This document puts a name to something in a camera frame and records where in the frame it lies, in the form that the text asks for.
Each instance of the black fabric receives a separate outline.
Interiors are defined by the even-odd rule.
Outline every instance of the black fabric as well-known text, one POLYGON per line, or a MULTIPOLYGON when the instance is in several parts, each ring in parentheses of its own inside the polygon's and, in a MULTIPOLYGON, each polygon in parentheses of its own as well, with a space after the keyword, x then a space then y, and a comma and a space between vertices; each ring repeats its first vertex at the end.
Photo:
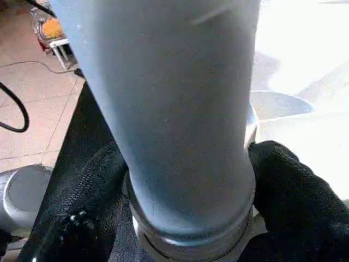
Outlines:
POLYGON ((137 239, 127 198, 122 198, 121 207, 121 212, 116 217, 118 227, 109 262, 155 262, 137 239))
POLYGON ((349 210, 329 184, 287 147, 252 144, 255 207, 268 233, 254 237, 239 262, 336 262, 349 258, 349 210))
POLYGON ((81 210, 98 218, 95 221, 98 242, 95 243, 96 250, 91 251, 98 254, 98 261, 107 261, 115 239, 117 200, 121 197, 122 178, 126 171, 127 166, 110 130, 87 84, 84 84, 19 261, 31 261, 33 257, 38 261, 62 261, 59 257, 50 258, 50 254, 60 247, 54 242, 62 221, 81 210))

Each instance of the floor tile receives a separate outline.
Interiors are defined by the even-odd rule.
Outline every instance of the floor tile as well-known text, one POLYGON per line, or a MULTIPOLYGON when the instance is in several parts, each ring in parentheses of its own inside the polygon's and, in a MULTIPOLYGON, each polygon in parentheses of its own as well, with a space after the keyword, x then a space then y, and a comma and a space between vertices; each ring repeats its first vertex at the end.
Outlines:
POLYGON ((68 130, 70 120, 74 113, 78 98, 79 98, 79 95, 77 94, 73 94, 69 97, 67 105, 65 106, 65 109, 63 111, 62 117, 58 122, 55 133, 53 134, 53 137, 47 149, 48 152, 61 149, 64 137, 68 130))
POLYGON ((39 164, 44 154, 32 154, 29 156, 0 159, 0 172, 20 168, 25 165, 39 164))
POLYGON ((0 90, 0 107, 2 106, 2 104, 4 103, 4 101, 7 99, 7 95, 5 94, 5 92, 3 92, 2 90, 0 90))
POLYGON ((84 83, 85 83, 85 79, 79 77, 75 82, 75 86, 72 93, 80 94, 84 83))
MULTIPOLYGON (((75 81, 64 75, 32 70, 22 78, 19 84, 14 85, 13 92, 23 102, 68 96, 73 90, 75 81)), ((14 104, 11 99, 4 102, 4 105, 11 104, 14 104)))
POLYGON ((59 151, 45 153, 41 163, 45 166, 55 167, 59 151))
MULTIPOLYGON (((0 128, 0 159, 46 152, 67 101, 68 96, 25 103, 29 130, 19 134, 0 128)), ((16 127, 23 125, 16 105, 0 108, 0 121, 16 127)))

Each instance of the gray plastic object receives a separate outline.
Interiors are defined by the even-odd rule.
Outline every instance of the gray plastic object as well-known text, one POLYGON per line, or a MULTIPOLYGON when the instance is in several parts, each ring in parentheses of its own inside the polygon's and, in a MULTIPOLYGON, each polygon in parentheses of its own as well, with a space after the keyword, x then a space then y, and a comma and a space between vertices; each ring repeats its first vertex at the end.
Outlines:
POLYGON ((51 170, 42 165, 0 174, 0 229, 18 236, 30 232, 50 176, 51 170))
POLYGON ((259 1, 52 5, 129 166, 138 224, 172 259, 231 250, 255 191, 244 140, 259 1))
POLYGON ((273 91, 252 91, 250 101, 260 120, 308 114, 315 111, 310 102, 273 91))

